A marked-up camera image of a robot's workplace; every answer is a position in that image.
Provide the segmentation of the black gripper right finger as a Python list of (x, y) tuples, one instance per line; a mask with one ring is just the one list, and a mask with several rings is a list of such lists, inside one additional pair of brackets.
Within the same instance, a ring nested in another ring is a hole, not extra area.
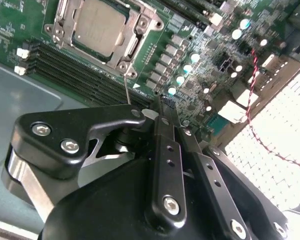
[(181, 125), (176, 104), (164, 100), (164, 112), (177, 127), (197, 192), (208, 204), (216, 240), (286, 240), (287, 218), (217, 147), (201, 148), (194, 134)]

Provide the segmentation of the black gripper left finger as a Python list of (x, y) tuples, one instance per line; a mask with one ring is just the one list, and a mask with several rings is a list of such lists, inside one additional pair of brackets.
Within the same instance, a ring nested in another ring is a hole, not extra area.
[(178, 232), (187, 207), (177, 133), (164, 100), (149, 110), (120, 104), (27, 113), (14, 123), (2, 174), (9, 191), (29, 201), (45, 225), (66, 196), (129, 161), (146, 159), (144, 217), (157, 232)]

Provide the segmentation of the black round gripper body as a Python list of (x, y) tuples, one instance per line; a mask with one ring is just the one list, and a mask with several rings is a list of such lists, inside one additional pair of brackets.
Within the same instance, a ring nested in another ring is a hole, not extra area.
[(220, 240), (216, 218), (194, 179), (184, 181), (187, 219), (176, 233), (162, 234), (145, 219), (151, 162), (131, 160), (63, 198), (49, 214), (43, 240)]

